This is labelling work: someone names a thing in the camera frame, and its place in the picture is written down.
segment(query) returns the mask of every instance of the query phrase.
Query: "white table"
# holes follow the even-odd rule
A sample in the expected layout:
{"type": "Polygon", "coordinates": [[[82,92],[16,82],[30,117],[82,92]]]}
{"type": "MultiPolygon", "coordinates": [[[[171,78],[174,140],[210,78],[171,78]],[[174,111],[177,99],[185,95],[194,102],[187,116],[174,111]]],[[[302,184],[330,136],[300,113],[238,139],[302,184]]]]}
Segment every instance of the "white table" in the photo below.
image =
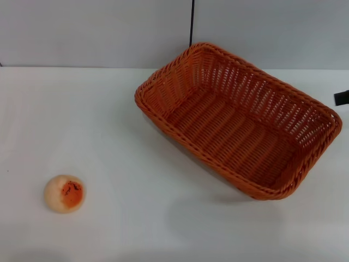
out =
{"type": "MultiPolygon", "coordinates": [[[[134,103],[149,69],[0,68],[0,261],[280,262],[349,258],[349,106],[302,185],[251,201],[164,137],[134,103]],[[86,202],[43,203],[72,174],[86,202]]],[[[349,71],[268,70],[334,108],[349,71]]]]}

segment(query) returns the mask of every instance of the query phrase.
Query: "ball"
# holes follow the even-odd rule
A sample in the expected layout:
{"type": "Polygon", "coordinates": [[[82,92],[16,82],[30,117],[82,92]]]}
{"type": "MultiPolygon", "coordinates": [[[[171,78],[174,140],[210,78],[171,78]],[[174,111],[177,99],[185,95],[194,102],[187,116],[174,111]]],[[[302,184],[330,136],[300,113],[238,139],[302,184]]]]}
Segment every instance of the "ball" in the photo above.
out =
{"type": "Polygon", "coordinates": [[[86,195],[82,181],[69,175],[59,175],[47,183],[44,198],[47,206],[59,213],[78,210],[86,195]]]}

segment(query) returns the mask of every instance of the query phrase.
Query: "wicker basket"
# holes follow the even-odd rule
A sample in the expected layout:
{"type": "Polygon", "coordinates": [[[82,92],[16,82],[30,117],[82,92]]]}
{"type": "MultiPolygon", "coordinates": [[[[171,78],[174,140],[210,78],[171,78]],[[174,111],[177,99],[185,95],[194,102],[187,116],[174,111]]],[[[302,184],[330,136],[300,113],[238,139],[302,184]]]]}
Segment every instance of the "wicker basket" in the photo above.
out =
{"type": "Polygon", "coordinates": [[[165,134],[260,200],[291,195],[342,127],[332,109],[209,43],[156,71],[135,100],[165,134]]]}

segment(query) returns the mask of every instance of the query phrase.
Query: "basket rim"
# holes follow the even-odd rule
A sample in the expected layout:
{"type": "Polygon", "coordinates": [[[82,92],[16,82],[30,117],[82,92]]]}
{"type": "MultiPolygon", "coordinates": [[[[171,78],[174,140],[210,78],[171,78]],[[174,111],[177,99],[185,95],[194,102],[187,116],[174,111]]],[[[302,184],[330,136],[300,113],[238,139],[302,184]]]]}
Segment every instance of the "basket rim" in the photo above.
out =
{"type": "MultiPolygon", "coordinates": [[[[240,58],[236,55],[233,55],[224,49],[208,43],[208,42],[201,42],[192,45],[187,50],[185,50],[182,54],[180,54],[175,60],[173,60],[171,63],[165,65],[161,69],[155,71],[141,86],[138,87],[135,93],[135,102],[137,106],[154,122],[161,122],[166,126],[166,129],[175,132],[176,135],[179,137],[179,139],[175,139],[180,144],[184,146],[184,143],[186,144],[184,147],[191,151],[197,152],[200,156],[200,160],[204,161],[206,164],[208,164],[211,168],[213,168],[215,171],[220,172],[228,172],[229,174],[232,174],[234,176],[234,180],[240,182],[246,183],[251,187],[254,187],[255,189],[264,192],[267,195],[283,195],[283,192],[288,191],[291,187],[295,190],[300,182],[304,179],[305,175],[303,174],[303,179],[299,179],[300,176],[302,176],[302,170],[308,172],[307,170],[310,170],[310,168],[316,163],[316,161],[313,161],[313,164],[310,166],[311,159],[313,157],[319,158],[320,155],[325,151],[325,149],[328,147],[328,145],[333,141],[333,139],[340,133],[341,127],[342,127],[342,120],[340,119],[339,115],[332,110],[331,108],[325,106],[318,100],[312,98],[311,96],[305,94],[304,92],[294,88],[288,83],[285,83],[269,74],[264,72],[263,70],[258,69],[253,64],[247,62],[243,58],[240,58]],[[145,101],[145,94],[153,88],[154,85],[157,84],[157,82],[160,80],[160,78],[164,74],[171,74],[173,73],[179,66],[180,62],[183,59],[188,58],[192,54],[195,54],[197,52],[202,52],[203,50],[209,50],[211,52],[214,52],[216,55],[221,56],[223,58],[234,60],[236,63],[239,63],[240,67],[244,67],[250,72],[252,72],[255,75],[260,76],[262,79],[265,79],[266,81],[272,81],[273,84],[276,84],[281,91],[284,91],[292,96],[292,98],[296,98],[302,101],[305,101],[305,103],[308,106],[314,107],[316,110],[322,113],[322,115],[326,116],[331,122],[331,127],[326,131],[325,134],[323,134],[322,139],[314,145],[312,150],[306,154],[306,157],[302,159],[301,164],[297,166],[297,169],[293,172],[293,176],[290,177],[290,179],[287,181],[287,183],[282,187],[278,189],[271,189],[264,186],[261,186],[260,184],[257,184],[255,182],[252,182],[245,177],[241,176],[239,173],[236,173],[233,170],[230,170],[226,168],[225,166],[221,165],[219,162],[211,163],[211,157],[208,156],[206,153],[204,153],[200,148],[196,147],[193,142],[189,138],[187,138],[180,130],[178,130],[176,127],[174,127],[172,124],[166,121],[166,119],[159,115],[151,106],[147,104],[145,101]]],[[[290,164],[288,164],[282,173],[284,173],[288,168],[290,167],[290,164]]]]}

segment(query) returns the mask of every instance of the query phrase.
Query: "gray wall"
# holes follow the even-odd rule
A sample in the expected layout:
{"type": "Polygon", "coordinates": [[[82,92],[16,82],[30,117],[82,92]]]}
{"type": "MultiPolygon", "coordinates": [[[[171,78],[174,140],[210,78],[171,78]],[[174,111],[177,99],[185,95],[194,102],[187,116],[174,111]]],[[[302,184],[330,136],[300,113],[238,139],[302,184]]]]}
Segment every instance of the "gray wall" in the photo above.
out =
{"type": "Polygon", "coordinates": [[[0,0],[4,66],[158,68],[188,47],[191,0],[0,0]]]}
{"type": "Polygon", "coordinates": [[[196,0],[193,41],[264,69],[349,69],[348,0],[196,0]]]}

